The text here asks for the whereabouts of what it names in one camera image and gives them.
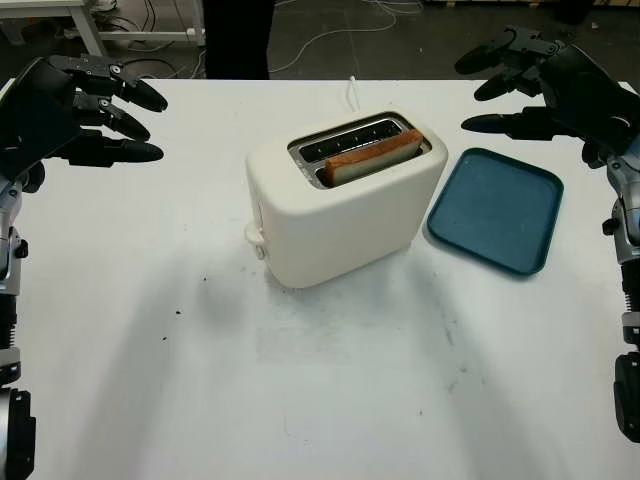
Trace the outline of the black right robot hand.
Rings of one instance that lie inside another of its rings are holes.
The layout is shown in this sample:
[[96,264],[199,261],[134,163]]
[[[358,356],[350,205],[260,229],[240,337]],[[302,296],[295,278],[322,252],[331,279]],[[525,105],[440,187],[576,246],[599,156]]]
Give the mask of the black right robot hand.
[[517,90],[542,96],[545,105],[471,117],[461,123],[462,129],[514,140],[579,138],[585,147],[583,161],[592,168],[603,165],[609,155],[626,153],[639,136],[639,96],[621,87],[577,46],[507,26],[462,56],[455,70],[469,75],[499,65],[504,70],[474,92],[477,101]]

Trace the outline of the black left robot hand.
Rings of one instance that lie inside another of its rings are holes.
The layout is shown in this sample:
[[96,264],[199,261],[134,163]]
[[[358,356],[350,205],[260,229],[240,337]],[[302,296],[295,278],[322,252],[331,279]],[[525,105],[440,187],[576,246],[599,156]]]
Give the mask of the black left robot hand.
[[34,59],[1,97],[1,177],[34,193],[44,182],[45,159],[98,168],[162,159],[150,132],[114,105],[115,97],[156,113],[168,107],[115,60],[86,54]]

